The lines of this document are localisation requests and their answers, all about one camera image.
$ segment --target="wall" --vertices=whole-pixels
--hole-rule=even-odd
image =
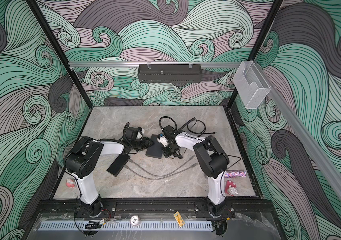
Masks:
[[[300,0],[291,0],[293,4]],[[70,61],[246,60],[272,0],[38,0]],[[78,68],[96,106],[226,105],[236,69],[202,83],[139,83],[137,68]]]
[[[341,173],[341,0],[281,9],[256,60]],[[341,239],[341,202],[273,99],[232,109],[288,239]]]
[[[26,2],[0,0],[0,239],[23,236],[88,112]]]

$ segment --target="black vertical post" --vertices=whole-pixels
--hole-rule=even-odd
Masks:
[[[255,45],[252,48],[252,51],[249,54],[248,61],[255,60],[262,44],[264,43],[265,38],[268,35],[269,29],[272,27],[273,21],[277,15],[277,12],[280,9],[281,4],[283,3],[283,0],[274,0],[272,3],[271,8],[269,9],[268,15],[264,20],[264,24],[261,27],[261,31],[256,39]],[[235,101],[235,98],[237,97],[237,90],[234,90],[231,98],[228,101],[228,108],[232,107],[233,102]]]
[[[33,15],[37,19],[37,22],[40,24],[41,28],[43,29],[46,37],[48,38],[49,42],[52,44],[53,49],[55,50],[58,58],[61,60],[62,64],[64,65],[66,71],[69,74],[69,77],[72,79],[73,83],[76,85],[78,91],[80,92],[82,98],[85,100],[85,103],[88,105],[89,109],[92,110],[93,105],[91,100],[89,99],[85,89],[82,87],[80,79],[77,77],[77,74],[74,70],[71,70],[69,67],[69,61],[62,50],[60,44],[58,43],[56,37],[53,34],[52,29],[50,28],[47,20],[45,19],[41,9],[38,7],[38,4],[35,0],[26,0],[26,3],[29,5]]]

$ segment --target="metal rail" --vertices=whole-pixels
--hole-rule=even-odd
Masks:
[[[71,68],[138,68],[140,64],[199,64],[202,68],[238,68],[241,62],[124,62],[124,61],[73,61]]]

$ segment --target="wire mesh bin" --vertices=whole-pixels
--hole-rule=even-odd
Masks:
[[[270,91],[263,69],[253,61],[242,61],[233,83],[246,109],[258,108]]]

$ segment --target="glitter tube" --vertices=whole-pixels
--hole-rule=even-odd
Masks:
[[[247,172],[245,170],[227,170],[225,171],[224,178],[229,177],[246,177]]]

